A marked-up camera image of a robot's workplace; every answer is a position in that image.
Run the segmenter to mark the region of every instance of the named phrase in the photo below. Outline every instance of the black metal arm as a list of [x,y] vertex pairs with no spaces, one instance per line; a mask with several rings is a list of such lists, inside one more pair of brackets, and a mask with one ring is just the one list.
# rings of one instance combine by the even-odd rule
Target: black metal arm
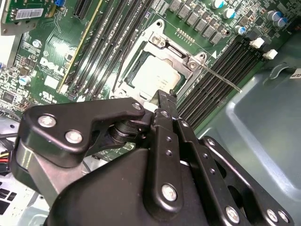
[[[294,225],[289,214],[211,137],[178,118],[158,90],[130,98],[37,106],[23,115],[15,177],[52,206],[45,225]],[[87,155],[136,149],[85,175]]]

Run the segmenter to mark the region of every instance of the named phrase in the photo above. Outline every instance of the silver screw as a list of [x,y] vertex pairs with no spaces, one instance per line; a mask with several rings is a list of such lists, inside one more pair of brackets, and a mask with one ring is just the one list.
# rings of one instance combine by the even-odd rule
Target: silver screw
[[168,201],[175,201],[177,199],[177,192],[170,185],[162,186],[162,194]]
[[43,115],[38,118],[38,123],[42,127],[50,128],[56,125],[56,120],[54,117],[49,115]]
[[161,38],[158,36],[153,36],[151,40],[155,45],[158,45],[161,42]]
[[183,126],[185,126],[185,127],[189,127],[188,123],[185,122],[185,121],[182,121],[182,124],[183,124]]
[[132,103],[132,106],[134,108],[136,108],[137,110],[141,110],[141,107],[140,107],[140,105],[138,103]]
[[236,210],[233,209],[232,207],[230,206],[227,206],[226,207],[226,213],[229,217],[229,219],[235,223],[235,224],[238,224],[239,223],[239,215],[237,214]]
[[212,145],[212,146],[215,145],[215,143],[214,143],[214,141],[213,141],[212,139],[208,139],[207,141],[208,141],[208,143],[209,143],[210,145]]
[[82,135],[77,131],[67,132],[65,134],[65,138],[68,142],[70,142],[72,144],[79,144],[83,140]]
[[268,214],[269,218],[271,218],[272,221],[278,222],[278,218],[272,210],[267,209],[267,214]]
[[161,114],[162,114],[164,117],[168,118],[168,113],[167,113],[166,111],[161,111]]
[[278,214],[286,223],[289,222],[289,220],[284,212],[282,212],[281,210],[278,210]]

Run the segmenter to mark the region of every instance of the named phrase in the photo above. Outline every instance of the gray metal panel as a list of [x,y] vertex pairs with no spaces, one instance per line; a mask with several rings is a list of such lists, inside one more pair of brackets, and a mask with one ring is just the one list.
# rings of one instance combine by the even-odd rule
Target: gray metal panel
[[255,75],[198,136],[220,142],[301,225],[301,79],[289,75]]

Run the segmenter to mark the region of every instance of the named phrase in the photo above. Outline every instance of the yellow wire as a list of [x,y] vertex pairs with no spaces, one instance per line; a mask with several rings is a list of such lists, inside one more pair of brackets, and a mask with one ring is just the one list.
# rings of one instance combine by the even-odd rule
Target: yellow wire
[[5,154],[0,154],[0,158],[3,158],[5,156],[8,156],[9,153],[5,153]]

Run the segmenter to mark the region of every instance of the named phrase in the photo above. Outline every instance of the motherboard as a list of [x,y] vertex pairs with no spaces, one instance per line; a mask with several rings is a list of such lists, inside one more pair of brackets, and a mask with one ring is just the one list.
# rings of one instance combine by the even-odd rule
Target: motherboard
[[3,113],[20,120],[35,105],[120,97],[143,104],[161,89],[178,96],[179,115],[195,130],[236,93],[212,71],[243,87],[301,16],[298,0],[23,1],[3,4],[3,25],[28,30],[14,65],[0,62]]

